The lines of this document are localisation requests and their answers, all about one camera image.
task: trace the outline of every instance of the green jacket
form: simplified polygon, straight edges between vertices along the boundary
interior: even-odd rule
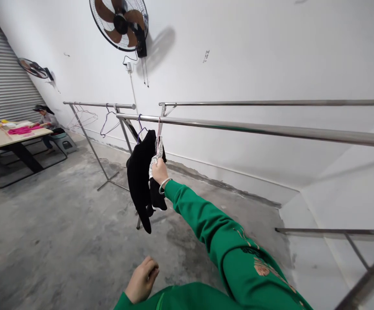
[[[311,309],[287,283],[274,259],[246,236],[241,225],[175,181],[167,183],[165,196],[206,245],[229,295],[197,282],[167,287],[135,305],[122,293],[114,310]]]

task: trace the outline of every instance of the person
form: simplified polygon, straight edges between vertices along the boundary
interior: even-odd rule
[[[36,105],[33,109],[36,112],[39,112],[42,116],[39,120],[39,122],[34,123],[33,125],[29,126],[30,128],[34,126],[41,126],[46,127],[50,130],[54,130],[59,127],[59,122],[55,117],[55,113],[52,112],[49,107],[46,105]],[[52,137],[50,135],[42,136],[42,141],[45,144],[45,146],[48,148],[47,154],[54,152],[53,145],[50,143],[52,140]]]
[[[139,265],[114,310],[312,309],[287,282],[274,259],[248,238],[240,224],[190,188],[168,177],[160,158],[152,167],[174,210],[206,246],[228,296],[203,283],[167,287],[148,299],[160,267],[151,257]]]

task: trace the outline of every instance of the bracelet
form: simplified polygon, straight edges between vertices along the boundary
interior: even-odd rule
[[[161,183],[160,188],[158,189],[158,192],[163,195],[164,192],[161,192],[162,186],[165,184],[165,182],[172,180],[171,178],[166,178],[163,183]]]

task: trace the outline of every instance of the clothing rack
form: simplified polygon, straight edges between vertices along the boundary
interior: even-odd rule
[[[157,116],[147,116],[147,115],[131,115],[124,114],[120,112],[120,108],[135,109],[135,105],[120,105],[120,104],[102,104],[102,103],[82,103],[82,102],[64,102],[64,104],[69,104],[74,112],[78,123],[91,146],[92,151],[94,152],[96,159],[99,162],[99,165],[104,172],[107,181],[98,189],[100,190],[106,183],[110,182],[115,184],[125,190],[129,190],[124,186],[121,186],[111,179],[117,175],[117,173],[108,178],[105,173],[104,168],[102,167],[101,162],[95,150],[78,118],[73,108],[73,105],[91,105],[91,106],[107,106],[115,108],[117,115],[116,117],[121,121],[121,128],[123,130],[125,140],[128,145],[130,153],[132,149],[130,142],[128,140],[128,135],[125,131],[125,126],[130,130],[135,141],[137,140],[137,132],[130,123],[130,120],[141,120],[160,123],[159,129],[161,132],[163,124],[174,124],[174,125],[183,125],[183,126],[193,126],[193,127],[202,127],[202,128],[212,128],[220,130],[230,130],[230,131],[241,131],[249,133],[258,133],[266,134],[272,136],[284,136],[300,139],[310,139],[310,140],[320,140],[320,141],[329,141],[337,143],[348,143],[354,145],[362,146],[374,146],[374,133],[363,133],[355,131],[343,131],[343,130],[327,130],[327,129],[316,129],[316,128],[303,128],[303,127],[290,127],[290,126],[279,126],[279,125],[264,125],[264,124],[250,124],[250,123],[240,123],[240,122],[230,122],[230,121],[210,121],[210,120],[200,120],[200,119],[190,119],[190,118],[170,118],[167,117],[169,111],[166,113],[168,106],[172,106],[175,109],[177,106],[374,106],[374,100],[294,100],[294,101],[236,101],[236,102],[161,102],[159,105],[162,107],[161,115]],[[141,224],[141,218],[138,219],[136,228],[139,229]],[[354,249],[355,253],[358,255],[359,259],[364,263],[367,272],[355,285],[355,287],[350,290],[342,302],[337,306],[336,310],[342,309],[356,309],[359,302],[361,302],[374,288],[374,264],[369,267],[361,256],[359,250],[354,245],[349,234],[373,234],[374,230],[363,230],[356,229],[353,231],[348,231],[346,229],[295,229],[295,228],[276,228],[276,231],[281,233],[286,232],[310,232],[310,233],[342,233],[346,236],[350,245]]]
[[[119,174],[119,171],[117,173],[115,173],[112,177],[108,177],[108,174],[106,173],[104,167],[102,166],[102,163],[101,161],[99,160],[99,157],[98,157],[98,154],[95,152],[95,149],[93,148],[93,145],[91,143],[91,140],[89,139],[88,135],[87,135],[87,132],[85,131],[85,128],[83,127],[76,111],[75,111],[75,108],[74,108],[74,105],[89,105],[89,106],[101,106],[101,107],[111,107],[111,108],[115,108],[115,111],[117,113],[119,113],[119,109],[132,109],[132,110],[135,110],[136,106],[135,104],[132,104],[132,105],[127,105],[127,104],[112,104],[112,103],[106,103],[106,104],[101,104],[101,103],[90,103],[90,102],[69,102],[69,101],[64,101],[63,104],[66,104],[66,105],[69,105],[72,109],[72,112],[74,113],[75,117],[76,117],[76,120],[78,121],[78,124],[79,124],[79,127],[82,129],[83,131],[83,134],[85,136],[85,138],[87,139],[88,143],[89,143],[89,146],[91,147],[92,149],[92,152],[94,153],[95,157],[96,157],[96,160],[98,161],[99,165],[101,166],[101,169],[102,169],[102,172],[104,173],[105,177],[106,177],[106,181],[105,183],[103,183],[98,189],[97,191],[100,191],[102,189],[102,187],[104,187],[107,183],[111,183],[111,184],[114,184],[120,188],[123,188],[127,191],[129,191],[128,188],[112,181],[113,178],[115,178],[118,174]],[[124,132],[124,135],[125,135],[125,140],[127,141],[127,144],[128,144],[128,148],[130,150],[130,152],[132,153],[132,149],[131,149],[131,145],[130,145],[130,142],[128,140],[128,137],[127,137],[127,133],[126,131],[124,130],[124,125],[121,123],[121,128]]]

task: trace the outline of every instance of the plastic stool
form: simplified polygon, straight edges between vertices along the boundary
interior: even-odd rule
[[[67,134],[61,133],[59,135],[51,136],[51,138],[65,154],[69,154],[77,150],[75,142],[73,142],[72,138]]]

